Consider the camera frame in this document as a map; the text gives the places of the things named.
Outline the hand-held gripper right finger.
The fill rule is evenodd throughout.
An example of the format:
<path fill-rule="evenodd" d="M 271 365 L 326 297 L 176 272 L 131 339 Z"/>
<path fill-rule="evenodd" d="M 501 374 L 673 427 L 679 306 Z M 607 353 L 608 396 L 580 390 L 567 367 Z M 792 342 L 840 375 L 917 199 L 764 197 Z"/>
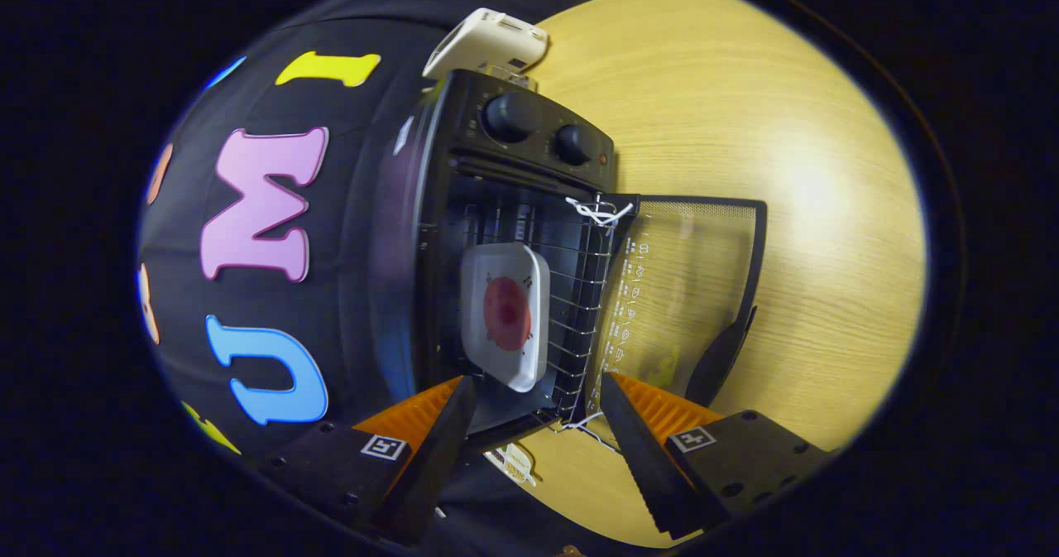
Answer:
<path fill-rule="evenodd" d="M 674 539 L 744 518 L 832 460 L 760 411 L 722 416 L 621 373 L 602 376 L 599 401 L 656 527 Z"/>

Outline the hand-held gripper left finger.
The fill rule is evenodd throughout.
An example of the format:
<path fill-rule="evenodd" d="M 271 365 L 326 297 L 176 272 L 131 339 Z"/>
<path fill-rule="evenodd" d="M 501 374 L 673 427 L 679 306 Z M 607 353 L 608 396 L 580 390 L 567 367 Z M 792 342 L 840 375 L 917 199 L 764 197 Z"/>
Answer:
<path fill-rule="evenodd" d="M 418 545 L 477 405 L 460 376 L 359 424 L 325 421 L 265 460 L 282 492 L 371 540 Z"/>

